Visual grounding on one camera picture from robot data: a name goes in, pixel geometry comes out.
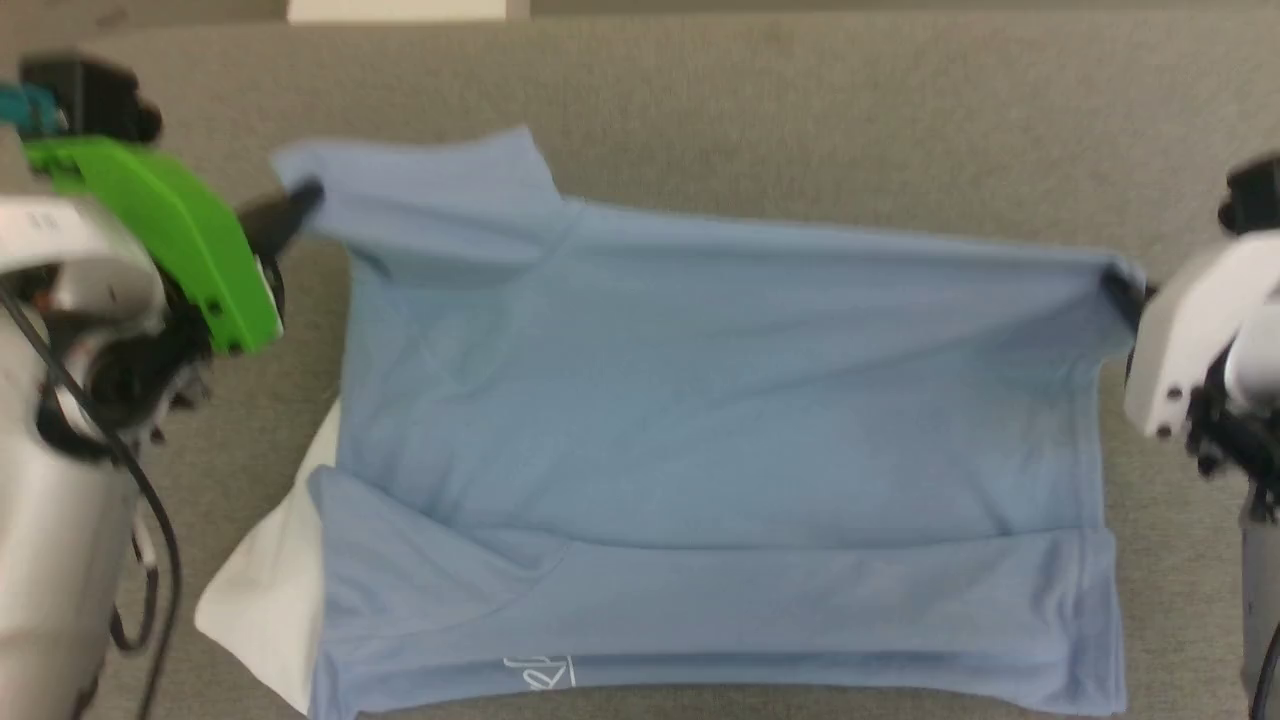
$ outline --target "blue t-shirt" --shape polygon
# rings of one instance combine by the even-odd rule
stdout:
[[[1125,706],[1100,252],[562,197],[316,141],[355,277],[311,717],[637,683]]]

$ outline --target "white cloth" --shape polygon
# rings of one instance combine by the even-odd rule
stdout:
[[[244,536],[196,605],[196,628],[302,714],[324,611],[320,516],[306,480],[317,465],[334,462],[338,415],[334,402],[293,489]]]

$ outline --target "gray textured fabric surface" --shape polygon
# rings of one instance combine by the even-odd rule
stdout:
[[[165,110],[165,145],[220,192],[274,179],[305,136],[438,142],[527,123],[568,193],[643,208],[836,220],[1111,247],[1161,277],[1217,237],[1229,165],[1280,147],[1280,14],[945,12],[201,28],[93,46]],[[12,140],[0,191],[38,187]],[[215,402],[147,465],[184,541],[189,593],[157,717],[294,717],[191,625],[195,594],[285,493],[335,392],[342,252],[287,260],[288,334],[220,363]],[[1133,717],[1242,717],[1238,479],[1206,486],[1142,441],[1106,373]],[[96,719],[132,716],[142,665],[113,660]],[[991,717],[941,693],[645,688],[475,701],[403,717]]]

